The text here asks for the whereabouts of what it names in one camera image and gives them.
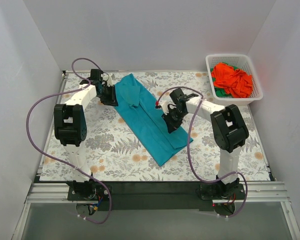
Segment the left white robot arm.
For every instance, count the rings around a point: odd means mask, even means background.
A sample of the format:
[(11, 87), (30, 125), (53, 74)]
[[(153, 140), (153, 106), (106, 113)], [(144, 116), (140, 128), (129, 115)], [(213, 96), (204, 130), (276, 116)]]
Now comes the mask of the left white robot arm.
[(99, 201), (109, 197), (108, 191), (90, 179), (92, 172), (85, 156), (88, 128), (85, 108), (94, 99), (99, 98), (106, 106), (117, 107), (116, 90), (112, 78), (100, 69), (92, 69), (90, 76), (79, 84), (76, 92), (63, 104), (54, 107), (54, 135), (68, 153), (69, 163), (74, 167), (74, 177), (70, 182), (75, 196)]

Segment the teal t shirt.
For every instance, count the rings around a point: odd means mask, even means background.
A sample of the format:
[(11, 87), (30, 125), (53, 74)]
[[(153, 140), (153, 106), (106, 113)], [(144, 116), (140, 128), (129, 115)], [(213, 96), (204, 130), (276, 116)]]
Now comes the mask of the teal t shirt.
[(133, 74), (115, 84), (115, 94), (116, 111), (160, 167), (187, 146), (188, 133), (182, 127), (168, 133), (156, 98)]

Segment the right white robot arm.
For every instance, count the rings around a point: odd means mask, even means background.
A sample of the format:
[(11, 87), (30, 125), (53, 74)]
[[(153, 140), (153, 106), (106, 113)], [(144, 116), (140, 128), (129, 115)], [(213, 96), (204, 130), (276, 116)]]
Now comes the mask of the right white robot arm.
[(204, 99), (204, 96), (193, 90), (185, 94), (181, 87), (171, 88), (171, 103), (157, 100), (155, 107), (162, 109), (162, 118), (168, 133), (176, 131), (183, 123), (184, 117), (191, 114), (201, 117), (212, 125), (213, 137), (220, 150), (219, 170), (215, 180), (201, 181), (199, 195), (203, 200), (227, 199), (234, 201), (244, 196), (245, 190), (240, 183), (243, 177), (238, 172), (239, 158), (242, 148), (249, 137), (249, 131), (239, 108), (232, 104), (218, 105)]

